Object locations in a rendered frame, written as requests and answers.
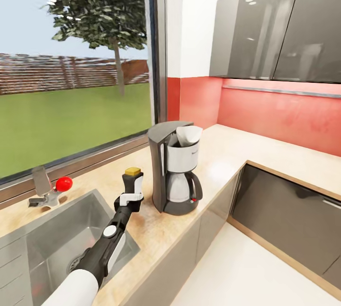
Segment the bottle of coffee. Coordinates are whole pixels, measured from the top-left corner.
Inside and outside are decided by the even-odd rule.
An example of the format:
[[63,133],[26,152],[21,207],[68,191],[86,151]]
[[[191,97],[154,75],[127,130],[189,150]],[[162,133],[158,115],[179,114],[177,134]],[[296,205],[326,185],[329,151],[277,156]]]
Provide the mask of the bottle of coffee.
[[144,174],[141,172],[140,168],[131,167],[125,170],[122,174],[122,178],[125,184],[124,193],[143,193],[142,192],[142,180]]

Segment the paper coffee filter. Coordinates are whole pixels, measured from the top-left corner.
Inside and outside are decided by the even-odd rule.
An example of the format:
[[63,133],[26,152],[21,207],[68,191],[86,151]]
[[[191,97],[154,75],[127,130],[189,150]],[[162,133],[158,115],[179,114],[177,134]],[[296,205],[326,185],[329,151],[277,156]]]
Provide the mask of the paper coffee filter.
[[203,128],[189,125],[187,127],[177,127],[176,130],[179,144],[186,148],[199,140]]

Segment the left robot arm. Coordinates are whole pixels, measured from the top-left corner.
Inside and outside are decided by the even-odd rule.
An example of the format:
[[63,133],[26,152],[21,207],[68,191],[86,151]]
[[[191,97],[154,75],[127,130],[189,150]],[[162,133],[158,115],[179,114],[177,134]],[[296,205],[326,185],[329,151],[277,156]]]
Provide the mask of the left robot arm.
[[87,248],[65,281],[41,306],[91,306],[126,241],[132,212],[139,212],[142,193],[123,193],[114,201],[115,215],[102,237]]

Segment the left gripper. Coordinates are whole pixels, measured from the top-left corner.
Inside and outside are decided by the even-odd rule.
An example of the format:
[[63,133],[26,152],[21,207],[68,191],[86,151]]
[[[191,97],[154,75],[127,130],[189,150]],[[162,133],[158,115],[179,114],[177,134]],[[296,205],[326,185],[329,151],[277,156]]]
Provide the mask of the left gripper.
[[130,218],[132,212],[139,212],[140,210],[140,200],[130,201],[126,206],[120,206],[120,199],[114,201],[115,214],[122,213],[127,215],[128,219]]

